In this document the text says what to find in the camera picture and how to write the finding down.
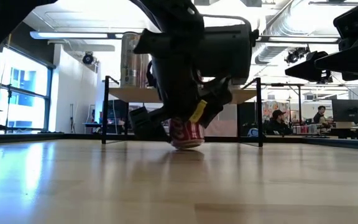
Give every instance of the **wooden floor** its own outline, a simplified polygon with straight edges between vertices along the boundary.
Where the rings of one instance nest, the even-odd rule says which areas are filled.
[[[62,140],[0,146],[0,223],[358,224],[358,150]]]

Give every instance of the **man with cap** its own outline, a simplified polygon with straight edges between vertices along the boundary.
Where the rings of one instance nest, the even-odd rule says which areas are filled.
[[[285,124],[284,121],[284,112],[280,110],[275,110],[273,112],[273,117],[270,119],[268,125],[267,125],[267,134],[291,134],[292,131],[288,127],[287,124]]]

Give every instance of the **black metal stand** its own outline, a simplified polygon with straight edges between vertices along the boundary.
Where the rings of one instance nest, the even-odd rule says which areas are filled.
[[[135,136],[128,135],[129,130],[129,103],[126,105],[126,118],[124,125],[124,134],[123,135],[107,135],[107,127],[108,127],[108,99],[109,99],[109,81],[113,80],[110,76],[106,76],[104,81],[104,100],[103,100],[103,121],[102,121],[102,135],[101,140],[102,144],[106,144],[107,140],[112,141],[129,141],[129,140],[140,140],[135,138]],[[237,137],[205,137],[206,142],[257,142],[258,147],[263,147],[264,143],[264,130],[263,130],[263,121],[262,121],[262,84],[260,78],[255,78],[251,82],[249,82],[242,89],[247,88],[251,84],[256,83],[257,86],[257,120],[258,120],[258,138],[247,138],[241,136],[241,121],[240,121],[240,109],[239,105],[237,105]],[[149,139],[150,141],[165,141],[164,138],[158,139]]]
[[[256,83],[256,110],[257,110],[257,122],[258,122],[258,147],[263,147],[264,146],[264,126],[263,126],[263,121],[262,121],[262,83],[260,81],[260,78],[253,79],[251,82],[246,84],[241,89],[245,90],[248,86],[250,86],[253,83]]]
[[[301,86],[298,85],[298,104],[299,104],[299,124],[302,123],[302,99],[301,99]]]
[[[102,144],[106,143],[107,136],[107,113],[109,106],[109,80],[112,79],[110,76],[106,75],[104,79],[104,98],[103,98],[103,121],[102,121]]]

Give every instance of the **red soda can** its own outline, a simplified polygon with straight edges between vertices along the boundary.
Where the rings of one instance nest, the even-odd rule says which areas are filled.
[[[189,149],[204,142],[204,127],[191,121],[183,122],[180,118],[169,121],[171,145],[177,149]]]

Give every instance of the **cable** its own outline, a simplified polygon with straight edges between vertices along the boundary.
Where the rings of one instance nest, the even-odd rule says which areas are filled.
[[[349,87],[347,87],[347,86],[345,85],[345,83],[342,83],[342,82],[341,82],[338,78],[336,78],[334,75],[333,75],[332,77],[334,77],[340,84],[342,84],[344,87],[346,87],[347,90],[351,91],[353,94],[355,94],[355,95],[358,97],[358,94],[355,93],[353,90],[351,90]]]

